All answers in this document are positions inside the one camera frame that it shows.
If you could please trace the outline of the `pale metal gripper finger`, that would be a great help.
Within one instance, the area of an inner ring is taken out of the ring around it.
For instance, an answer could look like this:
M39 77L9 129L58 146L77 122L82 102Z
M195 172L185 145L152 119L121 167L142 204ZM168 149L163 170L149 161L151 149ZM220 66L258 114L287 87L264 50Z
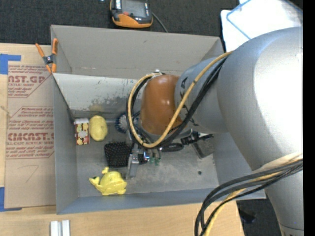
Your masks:
M130 159L127 165L126 179L132 179L136 177L137 168L138 168L138 160Z

